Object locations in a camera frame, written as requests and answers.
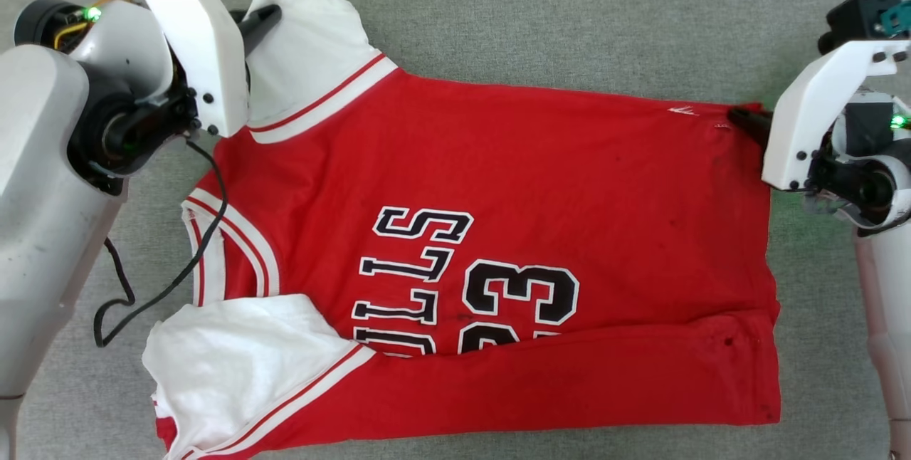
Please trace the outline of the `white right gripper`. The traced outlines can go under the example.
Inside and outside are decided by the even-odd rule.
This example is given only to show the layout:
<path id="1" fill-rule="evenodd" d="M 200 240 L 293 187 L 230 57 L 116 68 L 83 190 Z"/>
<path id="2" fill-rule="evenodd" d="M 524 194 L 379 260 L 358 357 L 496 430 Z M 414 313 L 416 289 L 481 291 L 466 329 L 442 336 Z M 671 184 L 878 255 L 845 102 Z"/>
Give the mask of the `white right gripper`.
<path id="1" fill-rule="evenodd" d="M 895 76 L 898 55 L 907 54 L 907 39 L 849 41 L 807 65 L 774 107 L 734 106 L 727 119 L 764 154 L 762 181 L 783 191 L 796 191 L 809 177 L 811 153 L 842 116 L 863 118 L 876 130 L 888 131 L 899 112 L 897 101 L 881 91 L 863 91 L 869 77 Z"/>

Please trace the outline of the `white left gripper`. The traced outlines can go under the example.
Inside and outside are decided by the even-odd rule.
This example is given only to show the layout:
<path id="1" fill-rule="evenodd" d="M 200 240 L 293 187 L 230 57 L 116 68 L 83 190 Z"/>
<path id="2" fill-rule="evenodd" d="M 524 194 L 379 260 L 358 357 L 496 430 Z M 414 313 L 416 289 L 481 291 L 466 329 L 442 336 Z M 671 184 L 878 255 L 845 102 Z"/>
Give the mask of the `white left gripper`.
<path id="1" fill-rule="evenodd" d="M 282 19 L 270 4 L 238 10 L 238 26 L 221 0 L 145 0 L 196 91 L 196 116 L 217 135 L 235 135 L 248 120 L 246 56 Z"/>

